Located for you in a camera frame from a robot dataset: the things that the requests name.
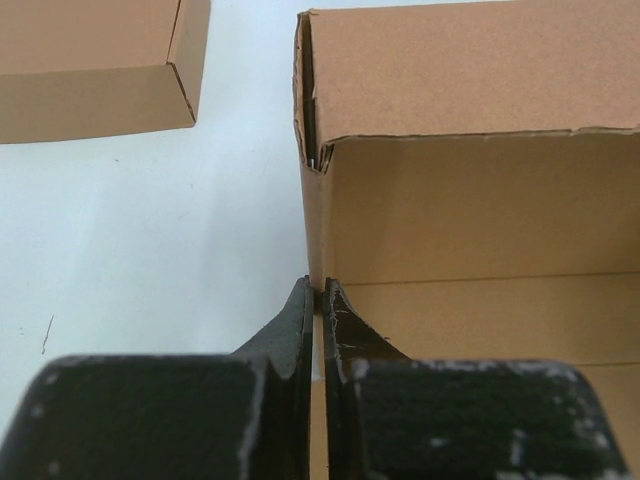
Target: scratch mark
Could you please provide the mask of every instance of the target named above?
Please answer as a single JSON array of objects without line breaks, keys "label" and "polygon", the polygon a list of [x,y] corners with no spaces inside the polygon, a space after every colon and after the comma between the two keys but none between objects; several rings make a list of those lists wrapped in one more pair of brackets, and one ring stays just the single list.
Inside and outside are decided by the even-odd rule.
[{"label": "scratch mark", "polygon": [[42,355],[44,355],[45,349],[47,348],[47,340],[49,340],[49,332],[51,331],[51,325],[53,325],[54,318],[56,318],[56,316],[51,315],[51,320],[49,320],[49,328],[47,328],[47,334],[44,336],[44,341],[42,342]]}]

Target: cardboard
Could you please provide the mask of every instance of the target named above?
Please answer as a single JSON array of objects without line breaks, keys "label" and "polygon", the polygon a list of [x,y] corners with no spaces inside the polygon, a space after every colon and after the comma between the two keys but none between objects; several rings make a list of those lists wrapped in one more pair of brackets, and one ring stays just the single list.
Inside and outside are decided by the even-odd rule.
[{"label": "cardboard", "polygon": [[210,0],[4,0],[0,143],[190,127]]},{"label": "cardboard", "polygon": [[640,473],[640,3],[312,10],[295,53],[314,287],[412,357],[592,372]]}]

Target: cardboard box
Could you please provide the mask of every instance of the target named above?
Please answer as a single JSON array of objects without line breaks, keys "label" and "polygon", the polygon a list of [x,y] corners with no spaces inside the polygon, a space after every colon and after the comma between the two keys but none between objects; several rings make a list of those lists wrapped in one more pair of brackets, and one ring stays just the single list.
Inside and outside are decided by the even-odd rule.
[{"label": "cardboard box", "polygon": [[314,286],[412,357],[582,367],[638,474],[639,58],[635,0],[316,10],[294,85]]},{"label": "cardboard box", "polygon": [[0,143],[195,124],[210,0],[0,2]]}]

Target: white table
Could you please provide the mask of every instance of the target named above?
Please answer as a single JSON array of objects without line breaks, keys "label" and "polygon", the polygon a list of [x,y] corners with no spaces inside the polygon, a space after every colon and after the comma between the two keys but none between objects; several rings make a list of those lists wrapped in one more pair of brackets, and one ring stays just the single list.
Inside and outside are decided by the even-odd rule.
[{"label": "white table", "polygon": [[0,145],[0,440],[56,357],[229,352],[279,311],[307,272],[296,13],[390,3],[429,2],[213,0],[195,128]]}]

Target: brown box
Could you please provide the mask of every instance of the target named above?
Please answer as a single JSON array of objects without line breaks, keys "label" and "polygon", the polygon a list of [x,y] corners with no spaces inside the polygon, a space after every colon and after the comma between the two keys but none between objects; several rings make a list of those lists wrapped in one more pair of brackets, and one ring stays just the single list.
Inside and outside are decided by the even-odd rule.
[{"label": "brown box", "polygon": [[0,143],[195,124],[210,0],[0,2]]},{"label": "brown box", "polygon": [[310,11],[312,282],[412,357],[590,378],[640,474],[640,2]]}]

